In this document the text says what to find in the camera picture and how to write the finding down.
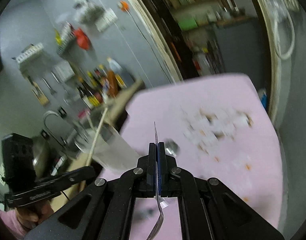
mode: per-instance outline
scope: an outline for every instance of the person's hand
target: person's hand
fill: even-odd
[[[34,208],[37,214],[28,208],[16,208],[16,217],[26,228],[32,229],[32,224],[40,224],[54,213],[49,201],[37,203]]]

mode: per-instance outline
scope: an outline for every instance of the pink sleeve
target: pink sleeve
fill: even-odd
[[[0,218],[17,239],[24,238],[27,232],[17,220],[15,210],[11,210],[8,212],[0,210]]]

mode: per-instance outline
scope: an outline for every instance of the bottle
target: bottle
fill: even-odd
[[[90,103],[93,106],[98,106],[103,101],[100,93],[98,91],[94,90],[93,88],[91,88],[89,86],[89,84],[85,82],[85,80],[83,78],[78,77],[78,80],[80,81],[80,83],[84,87],[85,94],[87,96],[87,99],[90,101]]]
[[[109,80],[106,77],[103,77],[102,98],[104,103],[107,103],[109,100],[109,89],[110,89]]]
[[[117,82],[115,78],[115,73],[113,70],[108,71],[108,80],[109,80],[109,95],[113,98],[116,97],[118,90],[117,90]]]
[[[90,103],[89,99],[87,98],[87,95],[85,94],[85,91],[84,91],[83,87],[77,85],[77,90],[78,90],[78,93],[80,94],[80,98],[87,105],[87,107],[90,108],[90,109],[93,109],[94,105],[92,105]]]
[[[91,71],[88,71],[87,72],[87,75],[90,77],[91,79],[91,84],[92,86],[98,90],[99,92],[101,92],[101,89],[102,89],[102,85],[101,83],[97,80],[97,78],[92,74]]]
[[[193,56],[193,62],[196,65],[196,67],[199,67],[200,70],[200,76],[208,76],[212,75],[212,68],[205,56],[205,54],[208,52],[206,48],[198,48],[194,47],[193,48],[194,56]]]
[[[97,77],[99,80],[101,80],[101,78],[102,78],[103,75],[101,74],[101,72],[100,72],[97,68],[94,69],[94,73],[95,73],[96,77]]]
[[[120,88],[128,88],[134,84],[132,76],[125,68],[121,67],[115,60],[111,59],[110,57],[108,57],[107,60],[109,62],[110,69],[115,73],[115,78]]]
[[[107,69],[104,67],[103,64],[100,64],[100,65],[99,65],[99,69],[100,69],[101,76],[107,76],[107,75],[108,75],[108,71],[107,71]]]

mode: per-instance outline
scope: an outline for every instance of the wooden stick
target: wooden stick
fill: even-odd
[[[104,109],[102,118],[101,118],[101,120],[100,120],[100,123],[99,123],[97,129],[96,129],[96,133],[95,133],[95,136],[94,136],[94,139],[93,139],[93,143],[92,143],[92,146],[91,146],[91,150],[90,150],[89,156],[87,157],[85,166],[89,166],[90,163],[91,163],[92,154],[93,154],[93,151],[94,151],[94,148],[95,148],[95,144],[96,144],[97,138],[98,138],[98,136],[99,136],[100,130],[101,130],[102,126],[103,126],[104,118],[105,118],[105,116],[106,116],[106,113],[107,113],[108,109],[109,109],[108,107],[106,107],[106,108]],[[80,192],[84,189],[84,187],[85,187],[85,180],[81,182],[81,185],[80,185]]]

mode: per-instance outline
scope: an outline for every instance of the pot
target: pot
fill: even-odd
[[[40,179],[43,176],[49,161],[50,146],[49,143],[42,136],[33,137],[32,140],[33,140],[32,151],[34,158],[33,167],[37,179]]]

